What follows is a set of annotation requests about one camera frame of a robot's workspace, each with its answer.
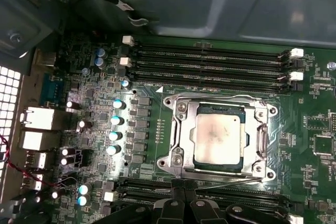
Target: cable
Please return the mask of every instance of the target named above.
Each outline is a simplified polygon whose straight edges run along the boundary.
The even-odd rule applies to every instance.
[[[17,167],[16,165],[14,165],[11,162],[11,160],[10,160],[11,149],[10,149],[10,146],[9,146],[9,143],[8,143],[7,139],[5,137],[3,137],[1,134],[0,134],[0,138],[1,138],[2,143],[6,145],[6,152],[5,152],[4,162],[7,163],[7,165],[10,168],[16,169],[18,172],[21,172],[25,177],[29,177],[29,178],[37,181],[37,182],[41,182],[44,185],[47,185],[47,186],[50,186],[50,187],[56,187],[56,186],[58,186],[58,184],[53,184],[53,183],[49,183],[49,182],[43,181],[43,180],[37,178],[36,176],[34,176],[33,174],[29,173],[28,171],[26,171],[24,169],[21,169],[21,168]]]

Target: integrated circuit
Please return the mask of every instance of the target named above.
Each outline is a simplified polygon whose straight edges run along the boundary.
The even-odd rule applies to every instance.
[[[100,113],[99,120],[100,121],[107,121],[108,115],[107,113]]]
[[[132,163],[142,164],[145,161],[145,156],[141,154],[132,155]]]
[[[139,97],[138,105],[149,106],[151,105],[151,99],[149,97]]]
[[[93,97],[94,94],[94,90],[93,89],[88,89],[86,91],[86,97]]]
[[[106,172],[106,169],[107,169],[107,165],[106,164],[98,164],[98,171],[100,173]]]
[[[144,143],[134,143],[133,150],[136,152],[144,152],[146,150],[146,144]]]

